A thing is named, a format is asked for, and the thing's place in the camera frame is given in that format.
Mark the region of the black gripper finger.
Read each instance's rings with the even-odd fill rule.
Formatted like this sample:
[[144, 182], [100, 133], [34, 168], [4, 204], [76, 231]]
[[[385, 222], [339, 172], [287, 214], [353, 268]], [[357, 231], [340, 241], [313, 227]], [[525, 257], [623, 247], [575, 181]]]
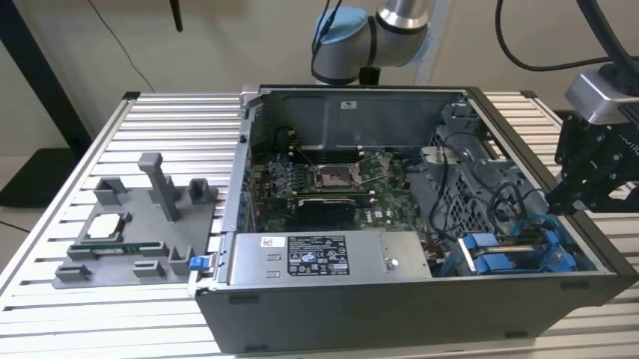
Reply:
[[572, 204], [571, 213], [589, 210], [599, 213], [636, 213], [637, 188], [624, 199], [616, 199], [609, 193], [621, 186], [621, 181], [615, 179], [587, 180], [571, 185]]
[[599, 130], [576, 114], [561, 122], [555, 162], [561, 166], [557, 184], [548, 193], [549, 213], [572, 215], [573, 203], [584, 202], [591, 192], [596, 165], [589, 161], [599, 149]]

